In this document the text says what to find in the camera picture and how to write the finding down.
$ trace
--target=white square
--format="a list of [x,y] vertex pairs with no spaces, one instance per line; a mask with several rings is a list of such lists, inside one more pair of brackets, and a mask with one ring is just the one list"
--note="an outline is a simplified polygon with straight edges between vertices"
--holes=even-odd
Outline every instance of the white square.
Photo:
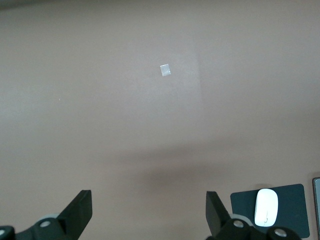
[[162,77],[168,76],[171,74],[169,64],[160,66]]

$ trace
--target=mouse pad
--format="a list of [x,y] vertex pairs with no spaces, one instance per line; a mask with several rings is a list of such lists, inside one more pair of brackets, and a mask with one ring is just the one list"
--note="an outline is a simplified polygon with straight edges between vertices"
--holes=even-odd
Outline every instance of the mouse pad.
[[[306,208],[305,189],[302,184],[270,188],[278,195],[278,214],[273,226],[295,231],[300,238],[310,236]],[[271,227],[255,225],[255,209],[258,190],[232,193],[232,213],[246,216],[260,232],[266,233]]]

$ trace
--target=white computer mouse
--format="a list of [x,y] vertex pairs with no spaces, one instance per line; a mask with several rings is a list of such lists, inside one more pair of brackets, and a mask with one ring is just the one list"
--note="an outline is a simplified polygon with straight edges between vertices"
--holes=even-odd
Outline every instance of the white computer mouse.
[[254,223],[260,227],[275,224],[278,214],[278,195],[275,191],[263,188],[258,191],[255,202]]

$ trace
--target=screw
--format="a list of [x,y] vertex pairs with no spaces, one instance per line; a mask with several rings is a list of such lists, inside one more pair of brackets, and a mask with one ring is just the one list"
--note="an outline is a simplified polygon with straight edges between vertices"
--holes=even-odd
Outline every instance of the screw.
[[233,222],[233,225],[235,225],[237,228],[243,228],[245,225],[242,221],[239,221],[239,220],[235,220]]
[[287,236],[287,233],[280,228],[275,229],[274,233],[277,234],[279,237],[286,237]]
[[49,222],[49,221],[44,221],[44,222],[42,222],[42,223],[40,224],[40,227],[41,227],[41,228],[45,228],[45,227],[49,226],[50,224],[51,224],[51,222]]

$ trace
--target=computer mouse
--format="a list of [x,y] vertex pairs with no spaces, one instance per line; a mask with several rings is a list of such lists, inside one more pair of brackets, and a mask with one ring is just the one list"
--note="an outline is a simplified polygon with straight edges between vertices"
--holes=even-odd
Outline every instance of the computer mouse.
[[270,227],[275,224],[277,215],[278,195],[271,189],[260,189],[255,202],[255,225],[260,227]]

